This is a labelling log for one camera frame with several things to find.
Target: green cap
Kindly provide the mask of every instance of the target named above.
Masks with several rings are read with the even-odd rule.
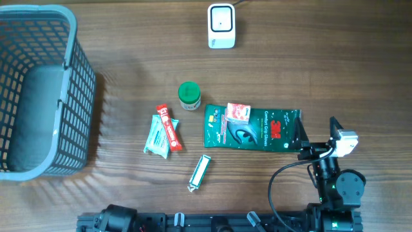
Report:
[[[179,99],[185,104],[194,104],[200,98],[200,87],[192,81],[187,81],[179,87]]]

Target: white device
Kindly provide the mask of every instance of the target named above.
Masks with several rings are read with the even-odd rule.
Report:
[[[336,149],[330,155],[331,157],[344,157],[345,155],[350,154],[356,145],[358,145],[358,135],[353,130],[339,129],[337,130],[337,135],[339,139],[335,140]],[[320,154],[319,157],[322,158],[326,156],[331,150],[332,148],[330,148],[329,151]]]
[[[209,48],[233,48],[236,40],[233,5],[212,4],[207,9],[207,26]]]

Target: wood grain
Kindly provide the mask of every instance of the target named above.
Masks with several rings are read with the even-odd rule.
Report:
[[[205,149],[204,107],[228,101],[302,109],[312,141],[328,139],[333,115],[355,129],[359,145],[340,165],[368,180],[360,208],[365,231],[410,231],[412,4],[243,3],[230,50],[207,46],[209,5],[67,5],[98,73],[88,166],[68,178],[0,183],[2,231],[73,231],[77,215],[108,204],[140,212],[269,212],[269,178],[296,154]],[[194,112],[177,96],[188,80],[203,94]],[[161,103],[180,120],[185,147],[167,160],[143,153]],[[213,162],[201,189],[189,193],[202,154]],[[273,192],[282,210],[318,201],[305,167],[279,176]]]

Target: green package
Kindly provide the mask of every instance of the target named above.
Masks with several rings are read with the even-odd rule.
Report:
[[[206,105],[205,148],[291,152],[294,121],[301,110],[251,109],[248,124],[225,120],[226,106]]]

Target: small box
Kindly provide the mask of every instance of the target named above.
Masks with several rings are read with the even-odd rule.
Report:
[[[242,104],[227,104],[226,121],[234,124],[248,124],[250,118],[250,106]]]

